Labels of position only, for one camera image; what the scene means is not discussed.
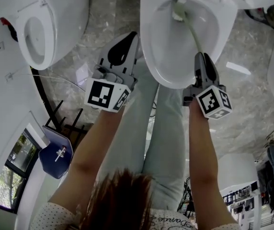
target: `fiducial marker cube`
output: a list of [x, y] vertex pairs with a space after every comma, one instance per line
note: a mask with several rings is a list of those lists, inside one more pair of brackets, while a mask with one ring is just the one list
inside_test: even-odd
[[123, 84], [102, 79], [86, 80], [85, 104], [117, 113], [128, 99], [131, 90]]
[[233, 112], [228, 94], [214, 85], [196, 98], [206, 118], [218, 120]]

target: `wall-hung toilet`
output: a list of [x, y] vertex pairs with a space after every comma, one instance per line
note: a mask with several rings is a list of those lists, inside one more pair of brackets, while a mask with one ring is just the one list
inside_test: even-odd
[[0, 18], [17, 31], [26, 62], [44, 70], [62, 59], [82, 37], [89, 0], [0, 0]]
[[[176, 0], [141, 0], [140, 36], [146, 63], [162, 85], [183, 89], [195, 83], [192, 34], [183, 22], [173, 19]], [[238, 9], [270, 6], [274, 0], [186, 0], [188, 18], [201, 46], [214, 63], [233, 27]]]

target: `woman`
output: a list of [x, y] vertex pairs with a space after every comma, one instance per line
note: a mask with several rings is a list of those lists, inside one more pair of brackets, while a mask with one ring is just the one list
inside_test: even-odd
[[[44, 205], [32, 230], [195, 229], [176, 212], [183, 195], [185, 137], [182, 91], [160, 86], [151, 143], [149, 116], [159, 84], [144, 66], [123, 115], [101, 111], [80, 143], [64, 183]], [[217, 157], [208, 120], [190, 106], [190, 177], [198, 228], [235, 229], [217, 184]]]

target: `red object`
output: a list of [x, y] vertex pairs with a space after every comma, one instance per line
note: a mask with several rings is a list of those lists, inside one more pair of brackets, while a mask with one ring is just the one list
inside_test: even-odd
[[2, 22], [3, 25], [11, 25], [11, 24], [9, 23], [9, 21], [6, 20], [5, 18], [0, 18], [0, 20], [1, 20], [1, 22]]

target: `white shirt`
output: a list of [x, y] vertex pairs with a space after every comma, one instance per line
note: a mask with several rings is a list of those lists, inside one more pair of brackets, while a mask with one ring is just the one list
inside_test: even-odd
[[[151, 230], [196, 230], [184, 215], [168, 210], [152, 209], [154, 216]], [[52, 203], [44, 204], [36, 215], [31, 230], [66, 230], [72, 224], [78, 224], [78, 217], [69, 210]], [[228, 224], [215, 230], [240, 230], [238, 224]]]

